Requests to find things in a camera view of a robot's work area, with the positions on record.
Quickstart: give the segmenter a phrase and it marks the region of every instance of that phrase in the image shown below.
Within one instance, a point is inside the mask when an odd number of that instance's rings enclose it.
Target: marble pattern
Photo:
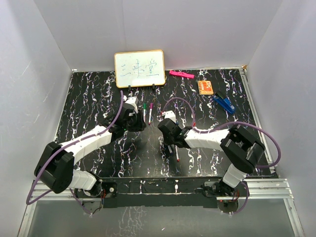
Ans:
[[[173,177],[223,176],[230,161],[223,152],[211,149],[179,149],[180,162],[161,144],[162,134],[157,125],[162,120],[161,110],[172,97],[182,97],[193,107],[198,128],[213,128],[228,121],[255,124],[239,70],[183,70],[195,74],[195,79],[170,76],[166,84],[124,89],[126,96],[137,96],[139,108],[143,103],[154,103],[153,121],[143,132],[126,132],[115,142],[90,153],[76,168],[90,170],[99,177]],[[214,91],[226,92],[236,112],[229,115],[211,96],[198,93],[197,80],[210,80]],[[58,127],[56,142],[74,139],[93,129],[110,113],[118,110],[119,89],[114,72],[81,72],[72,75],[71,84]],[[190,108],[182,101],[168,106],[176,114],[180,126],[191,125]],[[267,164],[263,157],[260,164]],[[257,170],[252,175],[269,176],[269,169]]]

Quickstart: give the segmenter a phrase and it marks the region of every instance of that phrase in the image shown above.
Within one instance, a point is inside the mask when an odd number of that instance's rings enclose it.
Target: pen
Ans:
[[[143,108],[144,108],[144,122],[146,122],[146,103],[144,103]]]
[[[152,118],[153,106],[154,106],[154,104],[153,104],[153,103],[150,103],[150,106],[149,106],[149,121],[148,121],[148,124],[149,124],[149,125],[150,125],[150,120],[151,120],[151,118]]]

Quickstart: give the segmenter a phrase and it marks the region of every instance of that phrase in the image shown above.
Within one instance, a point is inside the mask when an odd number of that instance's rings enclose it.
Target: pink marker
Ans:
[[[149,121],[148,121],[148,125],[150,125],[150,121],[151,121],[151,119],[152,119],[153,106],[154,106],[154,104],[153,104],[153,103],[150,103],[150,106],[149,106],[150,110],[149,110]]]
[[[170,74],[170,75],[173,75],[173,76],[184,77],[184,78],[191,78],[191,79],[194,78],[194,75],[193,75],[193,74],[175,72],[175,71],[172,71],[172,70],[169,71],[169,74]]]

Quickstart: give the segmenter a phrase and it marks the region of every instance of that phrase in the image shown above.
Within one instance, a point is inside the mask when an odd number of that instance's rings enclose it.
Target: wall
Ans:
[[[250,62],[281,0],[35,0],[72,69],[114,69],[114,54],[162,49],[167,69]]]
[[[263,127],[279,141],[307,237],[315,236],[316,2],[283,1],[248,67]]]
[[[16,236],[71,70],[32,0],[0,1],[0,236]]]

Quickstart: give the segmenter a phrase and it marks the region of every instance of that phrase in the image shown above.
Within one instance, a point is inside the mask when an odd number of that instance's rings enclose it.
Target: handwriting on whiteboard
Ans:
[[[136,59],[135,64],[131,67],[126,66],[126,64],[121,65],[123,71],[121,77],[127,75],[137,75],[137,77],[139,77],[140,75],[145,75],[147,77],[159,76],[159,74],[153,74],[153,70],[155,69],[156,65],[157,63],[154,59],[151,59],[149,62],[145,63]]]

